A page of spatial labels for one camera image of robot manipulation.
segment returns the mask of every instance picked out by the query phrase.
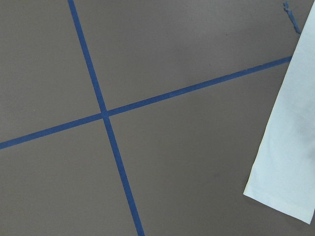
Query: blue grid line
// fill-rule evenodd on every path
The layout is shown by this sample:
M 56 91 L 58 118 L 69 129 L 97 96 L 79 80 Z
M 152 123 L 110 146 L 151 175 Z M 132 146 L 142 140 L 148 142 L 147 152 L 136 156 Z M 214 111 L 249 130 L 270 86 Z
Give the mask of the blue grid line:
M 225 76 L 218 77 L 218 78 L 215 78 L 215 79 L 212 79 L 212 80 L 208 80 L 208 81 L 205 81 L 205 82 L 202 82 L 202 83 L 199 83 L 199 84 L 195 84 L 195 85 L 192 85 L 192 86 L 189 86 L 189 87 L 181 88 L 181 89 L 178 89 L 178 90 L 175 90 L 175 91 L 171 91 L 171 92 L 167 92 L 167 93 L 155 96 L 155 97 L 151 97 L 151 98 L 144 99 L 144 100 L 141 100 L 141 101 L 138 101 L 138 102 L 134 102 L 134 103 L 131 103 L 131 104 L 128 104 L 128 105 L 125 105 L 125 106 L 117 107 L 115 109 L 109 110 L 108 111 L 108 116 L 114 116 L 114 115 L 117 115 L 117 114 L 120 114 L 120 113 L 123 113 L 123 112 L 127 112 L 127 111 L 130 111 L 130 110 L 133 110 L 133 109 L 137 109 L 139 107 L 150 105 L 152 103 L 163 101 L 163 100 L 166 100 L 168 98 L 179 96 L 179 95 L 182 95 L 182 94 L 185 94 L 185 93 L 189 93 L 189 92 L 192 92 L 192 91 L 195 91 L 195 90 L 198 90 L 198 89 L 203 89 L 203 88 L 206 88 L 206 87 L 209 87 L 209 86 L 212 86 L 212 85 L 216 85 L 216 84 L 228 81 L 228 80 L 236 79 L 236 78 L 239 78 L 239 77 L 242 77 L 242 76 L 245 76 L 245 75 L 249 75 L 249 74 L 261 71 L 261 70 L 269 69 L 269 68 L 274 67 L 274 66 L 278 66 L 278 65 L 281 65 L 281 64 L 284 64 L 284 63 L 288 63 L 288 62 L 291 61 L 291 58 L 292 57 L 286 57 L 286 58 L 282 58 L 282 59 L 279 59 L 279 60 L 271 61 L 271 62 L 268 62 L 268 63 L 263 64 L 263 65 L 259 65 L 259 66 L 255 66 L 255 67 L 252 67 L 252 68 L 249 68 L 249 69 L 246 69 L 246 70 L 235 72 L 235 73 L 230 74 L 230 75 L 225 75 Z M 65 123 L 65 124 L 61 124 L 61 125 L 49 128 L 49 129 L 44 129 L 44 130 L 38 131 L 36 133 L 32 133 L 32 134 L 28 134 L 28 135 L 25 135 L 25 136 L 22 136 L 22 137 L 19 137 L 19 138 L 16 138 L 16 139 L 8 140 L 8 141 L 5 141 L 3 143 L 0 143 L 0 149 L 8 148 L 8 147 L 13 146 L 13 145 L 17 145 L 17 144 L 24 143 L 24 142 L 27 142 L 27 141 L 30 141 L 30 140 L 33 140 L 33 139 L 37 139 L 37 138 L 40 138 L 40 137 L 43 137 L 43 136 L 46 136 L 46 135 L 50 135 L 50 134 L 53 134 L 53 133 L 56 133 L 56 132 L 60 132 L 60 131 L 66 130 L 66 129 L 70 129 L 70 128 L 79 126 L 81 124 L 86 124 L 86 123 L 89 123 L 89 122 L 92 122 L 92 121 L 95 121 L 95 120 L 98 120 L 98 119 L 102 119 L 102 115 L 101 114 L 96 114 L 96 115 L 93 115 L 93 116 L 90 116 L 90 117 L 78 119 L 78 120 L 71 121 L 71 122 L 68 122 L 68 123 Z
M 93 67 L 93 63 L 92 63 L 92 59 L 91 59 L 91 56 L 90 56 L 90 53 L 89 53 L 89 49 L 88 49 L 88 46 L 86 44 L 86 41 L 85 41 L 85 38 L 84 38 L 84 34 L 83 34 L 83 31 L 82 31 L 82 28 L 81 28 L 81 24 L 80 24 L 80 20 L 79 20 L 79 17 L 78 17 L 78 13 L 76 11 L 75 4 L 74 4 L 73 0 L 68 0 L 68 4 L 69 4 L 70 12 L 71 12 L 71 15 L 72 15 L 72 18 L 73 18 L 73 22 L 74 22 L 74 25 L 75 25 L 75 28 L 76 28 L 76 31 L 77 31 L 77 34 L 78 34 L 78 38 L 79 38 L 79 41 L 80 41 L 80 45 L 81 45 L 81 48 L 82 48 L 84 59 L 86 61 L 86 64 L 87 64 L 87 67 L 88 67 L 88 71 L 89 71 L 89 74 L 90 74 L 90 77 L 91 77 L 91 82 L 93 84 L 94 91 L 95 91 L 95 94 L 96 94 L 96 97 L 97 97 L 97 101 L 98 101 L 98 105 L 99 105 L 99 108 L 100 108 L 100 111 L 101 111 L 101 115 L 102 115 L 102 118 L 103 118 L 103 121 L 104 121 L 104 125 L 106 127 L 106 131 L 107 131 L 107 135 L 108 135 L 108 138 L 109 138 L 109 142 L 110 142 L 110 145 L 112 147 L 112 151 L 113 151 L 113 154 L 114 154 L 114 157 L 115 157 L 115 161 L 116 161 L 116 165 L 117 165 L 117 168 L 118 168 L 119 176 L 120 176 L 122 184 L 123 184 L 123 188 L 124 188 L 125 195 L 126 195 L 126 198 L 127 198 L 127 201 L 128 201 L 128 205 L 129 205 L 129 208 L 130 208 L 130 212 L 131 212 L 131 215 L 132 215 L 132 218 L 133 218 L 133 221 L 134 221 L 134 225 L 136 227 L 138 235 L 139 236 L 144 236 L 144 231 L 143 231 L 143 228 L 142 228 L 142 224 L 141 224 L 141 221 L 140 221 L 138 210 L 137 210 L 136 204 L 134 202 L 134 198 L 133 198 L 133 195 L 132 195 L 131 187 L 130 187 L 130 184 L 129 184 L 129 181 L 128 181 L 128 178 L 127 178 L 127 174 L 126 174 L 126 171 L 125 171 L 125 168 L 124 168 L 124 164 L 123 164 L 120 152 L 119 152 L 119 148 L 118 148 L 118 145 L 117 145 L 115 134 L 114 134 L 114 131 L 113 131 L 110 119 L 109 119 L 109 115 L 108 115 L 108 111 L 106 109 L 105 101 L 103 99 L 103 95 L 102 95 L 102 92 L 101 92 L 99 84 L 98 84 L 98 80 L 97 80 L 96 73 L 95 73 L 95 70 L 94 70 L 94 67 Z
M 232 80 L 232 79 L 244 76 L 244 75 L 249 75 L 249 74 L 264 70 L 264 69 L 268 69 L 268 68 L 271 68 L 271 67 L 274 67 L 277 65 L 281 65 L 281 64 L 290 62 L 291 59 L 292 59 L 292 56 L 282 58 L 279 60 L 268 62 L 268 63 L 263 64 L 263 65 L 259 65 L 259 66 L 255 66 L 255 67 L 252 67 L 252 68 L 249 68 L 246 70 L 235 72 L 233 74 L 224 75 L 224 76 L 218 77 L 216 79 L 208 80 L 208 81 L 205 81 L 205 82 L 202 82 L 199 84 L 195 84 L 192 86 L 188 86 L 185 88 L 181 88 L 181 89 L 178 89 L 178 90 L 175 90 L 172 92 L 167 92 L 167 93 L 155 96 L 155 97 L 151 97 L 148 99 L 144 99 L 142 101 L 134 102 L 134 103 L 122 106 L 122 107 L 112 109 L 112 110 L 108 111 L 108 114 L 109 114 L 109 116 L 114 116 L 114 115 L 122 113 L 122 112 L 127 112 L 127 111 L 130 111 L 130 110 L 133 110 L 133 109 L 136 109 L 139 107 L 143 107 L 143 106 L 146 106 L 146 105 L 149 105 L 152 103 L 160 102 L 160 101 L 166 100 L 166 99 L 171 98 L 171 97 L 176 97 L 176 96 L 182 95 L 184 93 L 192 92 L 192 91 L 195 91 L 198 89 L 203 89 L 205 87 L 216 85 L 216 84 L 219 84 L 219 83 L 222 83 L 222 82 L 225 82 L 228 80 Z

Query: gray square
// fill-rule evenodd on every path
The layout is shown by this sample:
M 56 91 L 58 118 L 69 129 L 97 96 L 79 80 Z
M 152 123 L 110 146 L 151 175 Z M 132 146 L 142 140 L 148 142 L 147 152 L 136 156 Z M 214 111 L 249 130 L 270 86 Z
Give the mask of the gray square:
M 314 222 L 243 195 L 286 69 L 111 117 L 147 235 L 314 235 Z
M 99 113 L 67 2 L 0 8 L 0 142 Z
M 113 109 L 291 56 L 299 35 L 283 2 L 78 0 L 76 6 Z M 303 2 L 298 10 L 305 16 L 312 0 Z
M 101 120 L 0 157 L 0 235 L 137 235 Z

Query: white fabric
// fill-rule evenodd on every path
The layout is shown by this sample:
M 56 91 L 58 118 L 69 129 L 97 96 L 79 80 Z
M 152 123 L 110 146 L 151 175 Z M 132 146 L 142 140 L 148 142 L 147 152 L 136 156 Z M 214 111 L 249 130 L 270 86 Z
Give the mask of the white fabric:
M 315 209 L 315 4 L 308 16 L 244 191 L 308 224 Z

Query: blue tape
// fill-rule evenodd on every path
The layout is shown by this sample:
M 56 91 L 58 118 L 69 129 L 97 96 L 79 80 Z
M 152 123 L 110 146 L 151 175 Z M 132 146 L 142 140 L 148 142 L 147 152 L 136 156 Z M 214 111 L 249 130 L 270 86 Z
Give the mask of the blue tape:
M 218 77 L 216 79 L 208 80 L 208 81 L 196 84 L 196 85 L 192 85 L 192 86 L 181 88 L 181 89 L 178 89 L 178 90 L 175 90 L 175 91 L 172 91 L 172 92 L 164 93 L 164 94 L 161 94 L 161 95 L 158 95 L 158 96 L 155 96 L 155 97 L 144 99 L 144 100 L 139 101 L 139 102 L 134 102 L 134 103 L 131 103 L 129 105 L 125 105 L 125 106 L 122 106 L 122 107 L 118 107 L 118 108 L 112 109 L 112 110 L 108 111 L 108 115 L 109 116 L 114 116 L 114 115 L 117 115 L 119 113 L 127 112 L 127 111 L 130 111 L 130 110 L 139 108 L 139 107 L 147 106 L 149 104 L 156 103 L 156 102 L 159 102 L 159 101 L 162 101 L 162 100 L 166 100 L 166 99 L 171 98 L 171 97 L 176 97 L 176 96 L 182 95 L 184 93 L 192 92 L 192 91 L 195 91 L 195 90 L 198 90 L 198 89 L 202 89 L 202 88 L 205 88 L 205 87 L 209 87 L 209 86 L 212 86 L 212 85 L 216 85 L 216 84 L 222 83 L 224 81 L 232 80 L 232 79 L 244 76 L 244 75 L 255 73 L 257 71 L 261 71 L 261 70 L 268 69 L 268 68 L 271 68 L 271 67 L 274 67 L 274 66 L 277 66 L 277 65 L 281 65 L 281 64 L 290 62 L 291 58 L 292 57 L 282 58 L 282 59 L 275 60 L 275 61 L 263 64 L 263 65 L 259 65 L 259 66 L 255 66 L 255 67 L 252 67 L 252 68 L 249 68 L 249 69 L 246 69 L 246 70 L 235 72 L 235 73 L 230 74 L 230 75 L 224 75 L 222 77 Z
M 128 205 L 129 205 L 129 208 L 130 208 L 130 212 L 131 212 L 131 215 L 132 215 L 132 218 L 133 218 L 133 221 L 134 221 L 134 225 L 136 227 L 138 235 L 139 236 L 144 236 L 144 231 L 143 231 L 143 228 L 142 228 L 142 224 L 141 224 L 141 221 L 140 221 L 138 210 L 137 210 L 136 204 L 134 202 L 134 198 L 133 198 L 133 195 L 132 195 L 131 187 L 130 187 L 130 184 L 129 184 L 129 181 L 128 181 L 128 178 L 127 178 L 127 174 L 126 174 L 126 171 L 125 171 L 125 168 L 124 168 L 124 164 L 123 164 L 123 161 L 122 161 L 122 158 L 121 158 L 121 155 L 120 155 L 120 152 L 119 152 L 119 148 L 118 148 L 118 145 L 117 145 L 117 141 L 116 141 L 116 138 L 115 138 L 115 135 L 114 135 L 113 127 L 112 127 L 111 122 L 109 120 L 109 115 L 108 115 L 108 112 L 107 112 L 107 109 L 106 109 L 106 106 L 105 106 L 105 101 L 104 101 L 102 92 L 101 92 L 100 87 L 99 87 L 99 83 L 98 83 L 98 80 L 97 80 L 97 77 L 96 77 L 96 73 L 95 73 L 95 70 L 94 70 L 94 67 L 93 67 L 92 59 L 91 59 L 91 56 L 90 56 L 90 53 L 89 53 L 89 49 L 88 49 L 88 46 L 86 44 L 86 41 L 85 41 L 85 38 L 84 38 L 84 35 L 83 35 L 83 31 L 82 31 L 82 28 L 81 28 L 80 20 L 79 20 L 79 17 L 78 17 L 78 14 L 77 14 L 77 11 L 76 11 L 76 8 L 75 8 L 73 0 L 68 0 L 68 4 L 69 4 L 69 8 L 70 8 L 71 15 L 72 15 L 72 18 L 73 18 L 73 22 L 74 22 L 74 25 L 75 25 L 75 28 L 76 28 L 76 31 L 77 31 L 77 34 L 78 34 L 78 38 L 79 38 L 79 41 L 80 41 L 80 45 L 81 45 L 81 48 L 82 48 L 84 59 L 85 59 L 85 62 L 87 64 L 87 67 L 88 67 L 88 70 L 89 70 L 89 74 L 90 74 L 91 81 L 92 81 L 92 84 L 93 84 L 93 87 L 94 87 L 94 91 L 95 91 L 95 94 L 96 94 L 96 97 L 97 97 L 97 101 L 98 101 L 98 105 L 99 105 L 99 108 L 100 108 L 100 111 L 101 111 L 101 114 L 102 114 L 104 125 L 106 127 L 106 131 L 107 131 L 107 135 L 108 135 L 108 138 L 109 138 L 109 142 L 110 142 L 110 145 L 112 147 L 112 151 L 113 151 L 113 154 L 114 154 L 114 157 L 115 157 L 116 165 L 117 165 L 118 172 L 119 172 L 122 184 L 123 184 L 123 188 L 124 188 L 125 195 L 126 195 L 126 198 L 127 198 L 127 201 L 128 201 Z
M 296 22 L 296 20 L 295 20 L 295 18 L 294 18 L 294 16 L 293 16 L 292 11 L 288 9 L 288 8 L 289 8 L 289 4 L 287 3 L 287 1 L 286 1 L 283 5 L 284 5 L 284 10 L 287 12 L 287 14 L 288 14 L 290 20 L 291 20 L 292 23 L 293 23 L 293 26 L 294 26 L 295 31 L 296 31 L 298 34 L 301 34 L 301 30 L 300 30 L 300 28 L 299 28 L 299 26 L 298 26 L 298 24 L 297 24 L 297 22 Z
M 96 114 L 96 115 L 85 117 L 82 119 L 77 119 L 77 120 L 74 120 L 74 121 L 71 121 L 71 122 L 68 122 L 65 124 L 57 125 L 55 127 L 44 129 L 44 130 L 41 130 L 41 131 L 38 131 L 38 132 L 35 132 L 32 134 L 28 134 L 28 135 L 25 135 L 25 136 L 22 136 L 22 137 L 19 137 L 16 139 L 11 139 L 9 141 L 5 141 L 3 143 L 0 143 L 0 149 L 8 148 L 8 147 L 13 146 L 13 145 L 21 144 L 21 143 L 24 143 L 24 142 L 27 142 L 27 141 L 30 141 L 33 139 L 37 139 L 37 138 L 44 137 L 44 136 L 47 136 L 50 134 L 54 134 L 54 133 L 57 133 L 60 131 L 64 131 L 66 129 L 71 129 L 73 127 L 77 127 L 77 126 L 82 125 L 82 124 L 87 124 L 87 123 L 96 121 L 98 119 L 102 119 L 101 114 Z

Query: gray surface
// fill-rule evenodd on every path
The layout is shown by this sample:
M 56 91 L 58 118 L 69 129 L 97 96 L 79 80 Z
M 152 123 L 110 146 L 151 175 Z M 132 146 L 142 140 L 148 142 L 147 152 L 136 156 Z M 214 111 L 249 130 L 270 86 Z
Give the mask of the gray surface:
M 1 236 L 135 236 L 102 121 L 0 150 Z
M 76 2 L 108 108 L 288 57 L 298 40 L 283 0 Z
M 0 142 L 99 113 L 67 2 L 0 9 Z
M 292 55 L 283 0 L 75 1 L 109 109 Z M 290 0 L 300 26 L 312 0 Z M 99 113 L 66 1 L 0 1 L 0 142 Z M 242 195 L 286 65 L 111 117 L 148 236 L 311 236 Z M 101 121 L 0 150 L 0 235 L 136 235 Z
M 112 117 L 147 235 L 314 235 L 243 195 L 286 68 Z

